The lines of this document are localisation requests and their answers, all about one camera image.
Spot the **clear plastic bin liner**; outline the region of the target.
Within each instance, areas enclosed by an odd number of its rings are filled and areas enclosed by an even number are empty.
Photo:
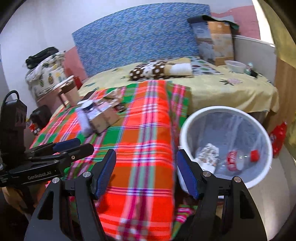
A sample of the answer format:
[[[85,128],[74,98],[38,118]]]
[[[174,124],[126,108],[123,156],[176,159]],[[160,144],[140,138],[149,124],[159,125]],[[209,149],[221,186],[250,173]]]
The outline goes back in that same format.
[[[199,114],[189,121],[184,134],[186,138],[182,147],[188,148],[193,162],[196,150],[208,143],[219,148],[219,161],[213,173],[216,177],[232,179],[240,176],[244,183],[248,183],[259,177],[268,166],[269,143],[264,132],[249,118],[225,112]],[[226,158],[233,150],[244,153],[258,150],[259,161],[243,171],[231,172],[227,169]]]

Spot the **black box on floor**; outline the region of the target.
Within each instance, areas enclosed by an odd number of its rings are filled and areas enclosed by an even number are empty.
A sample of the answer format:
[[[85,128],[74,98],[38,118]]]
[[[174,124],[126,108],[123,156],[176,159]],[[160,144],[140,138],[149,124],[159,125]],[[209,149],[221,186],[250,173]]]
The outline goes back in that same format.
[[[47,105],[35,109],[27,120],[27,126],[30,131],[37,136],[49,123],[52,113]]]

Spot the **crumpled white brown wrapper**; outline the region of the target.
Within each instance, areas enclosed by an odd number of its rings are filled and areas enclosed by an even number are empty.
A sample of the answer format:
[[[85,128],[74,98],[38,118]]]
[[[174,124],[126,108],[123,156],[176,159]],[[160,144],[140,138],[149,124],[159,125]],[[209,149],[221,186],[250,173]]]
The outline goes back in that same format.
[[[106,94],[102,99],[103,99],[103,101],[108,102],[112,106],[116,106],[116,105],[122,103],[123,95],[121,93],[121,89],[116,88],[116,89],[112,90],[111,92]]]

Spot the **white plastic bowl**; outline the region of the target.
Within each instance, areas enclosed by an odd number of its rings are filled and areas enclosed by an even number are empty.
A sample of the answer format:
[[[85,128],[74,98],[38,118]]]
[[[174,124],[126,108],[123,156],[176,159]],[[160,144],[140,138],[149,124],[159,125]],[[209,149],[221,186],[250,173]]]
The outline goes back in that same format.
[[[244,63],[234,61],[234,60],[225,60],[226,67],[235,73],[244,73],[246,65]]]

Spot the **white round trash bin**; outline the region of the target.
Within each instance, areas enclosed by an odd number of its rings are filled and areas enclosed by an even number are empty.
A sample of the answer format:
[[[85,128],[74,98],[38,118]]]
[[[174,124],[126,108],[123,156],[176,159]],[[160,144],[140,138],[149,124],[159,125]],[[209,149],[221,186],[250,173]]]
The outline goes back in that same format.
[[[248,189],[266,177],[273,161],[271,141],[264,127],[254,117],[236,108],[210,106],[194,112],[185,120],[179,140],[180,148],[192,161],[197,161],[207,144],[218,148],[216,165],[199,161],[201,168],[219,178],[239,176]],[[242,170],[227,168],[226,158],[231,151],[241,151],[246,157]]]

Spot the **plastic bottle red cap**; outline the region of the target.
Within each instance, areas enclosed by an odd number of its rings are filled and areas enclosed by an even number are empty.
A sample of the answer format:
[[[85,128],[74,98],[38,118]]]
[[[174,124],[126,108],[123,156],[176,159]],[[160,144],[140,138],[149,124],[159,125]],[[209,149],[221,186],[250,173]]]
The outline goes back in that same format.
[[[227,169],[231,172],[243,171],[259,161],[260,153],[258,150],[252,150],[244,153],[242,150],[230,151],[226,158]]]

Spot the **small black object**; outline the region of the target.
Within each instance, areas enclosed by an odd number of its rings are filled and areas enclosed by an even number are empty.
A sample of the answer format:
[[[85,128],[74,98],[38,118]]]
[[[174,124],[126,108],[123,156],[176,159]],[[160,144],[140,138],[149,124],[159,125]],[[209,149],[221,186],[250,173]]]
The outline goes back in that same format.
[[[253,71],[252,69],[250,70],[250,76],[257,78],[258,77],[258,73]]]

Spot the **blue patterned headboard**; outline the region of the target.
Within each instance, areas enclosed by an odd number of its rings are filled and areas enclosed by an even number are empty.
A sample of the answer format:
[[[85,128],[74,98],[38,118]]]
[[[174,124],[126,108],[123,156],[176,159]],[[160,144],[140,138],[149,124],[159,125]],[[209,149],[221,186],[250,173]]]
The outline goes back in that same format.
[[[197,55],[187,19],[210,13],[207,4],[144,4],[104,16],[72,36],[86,74],[91,77],[145,60]]]

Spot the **wooden board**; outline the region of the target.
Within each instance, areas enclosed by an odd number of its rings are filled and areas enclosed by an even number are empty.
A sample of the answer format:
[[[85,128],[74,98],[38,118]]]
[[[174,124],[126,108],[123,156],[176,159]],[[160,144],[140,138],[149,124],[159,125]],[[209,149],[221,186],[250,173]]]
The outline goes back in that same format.
[[[278,89],[279,109],[267,116],[265,128],[268,133],[283,121],[290,125],[295,118],[295,68],[278,57],[275,87]]]

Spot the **red plastic bag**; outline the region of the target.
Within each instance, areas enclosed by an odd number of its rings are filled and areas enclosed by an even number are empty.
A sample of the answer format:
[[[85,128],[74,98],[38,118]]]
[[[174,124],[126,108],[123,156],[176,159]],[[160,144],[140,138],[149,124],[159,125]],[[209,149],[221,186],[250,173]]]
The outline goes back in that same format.
[[[271,131],[269,137],[273,148],[273,158],[277,158],[287,134],[287,122],[283,121],[280,125],[277,125],[273,131]]]

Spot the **small green bottle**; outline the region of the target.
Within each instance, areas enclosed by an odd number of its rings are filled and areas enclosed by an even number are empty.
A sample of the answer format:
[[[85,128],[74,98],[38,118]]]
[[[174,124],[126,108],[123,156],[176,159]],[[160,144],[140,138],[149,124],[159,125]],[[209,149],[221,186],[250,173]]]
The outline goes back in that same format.
[[[245,73],[247,75],[251,75],[252,69],[253,69],[253,64],[251,62],[247,63],[246,68],[245,68]]]

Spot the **pineapple print bedding bundle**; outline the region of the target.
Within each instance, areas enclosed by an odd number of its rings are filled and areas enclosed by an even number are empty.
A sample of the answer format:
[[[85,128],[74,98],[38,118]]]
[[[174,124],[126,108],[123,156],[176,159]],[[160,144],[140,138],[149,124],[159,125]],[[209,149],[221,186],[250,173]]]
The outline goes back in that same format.
[[[67,78],[64,60],[65,51],[57,52],[27,72],[25,81],[34,99],[39,99]]]

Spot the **crumpled printed paper trash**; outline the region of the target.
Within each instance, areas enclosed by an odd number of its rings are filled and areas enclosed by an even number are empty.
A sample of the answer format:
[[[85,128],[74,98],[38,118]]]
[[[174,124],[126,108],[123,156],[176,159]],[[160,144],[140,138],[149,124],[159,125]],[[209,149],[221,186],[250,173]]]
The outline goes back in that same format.
[[[194,162],[198,163],[203,171],[214,173],[219,161],[219,148],[208,143],[195,152]]]

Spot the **white foam fruit net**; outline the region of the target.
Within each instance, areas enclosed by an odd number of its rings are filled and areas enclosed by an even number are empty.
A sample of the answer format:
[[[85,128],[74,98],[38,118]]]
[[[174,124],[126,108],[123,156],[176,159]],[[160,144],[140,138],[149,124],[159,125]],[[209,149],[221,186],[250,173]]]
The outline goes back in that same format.
[[[78,118],[78,122],[79,122],[79,125],[81,128],[82,135],[84,137],[89,137],[90,135],[93,134],[93,129],[89,123],[89,120],[88,120],[86,114],[84,113],[84,111],[80,107],[76,108],[75,112],[77,114],[77,118]]]

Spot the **pink brown lidded mug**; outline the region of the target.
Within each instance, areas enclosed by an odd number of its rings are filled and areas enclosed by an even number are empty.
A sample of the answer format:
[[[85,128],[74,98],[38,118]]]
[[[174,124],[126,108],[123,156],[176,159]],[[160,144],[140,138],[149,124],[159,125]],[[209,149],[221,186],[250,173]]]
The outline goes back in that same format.
[[[80,96],[73,75],[71,75],[65,80],[65,82],[60,86],[60,89],[61,90],[58,93],[58,97],[64,105],[64,107],[66,107],[67,105],[63,100],[62,95],[65,95],[71,107],[76,106],[77,103],[80,101]]]

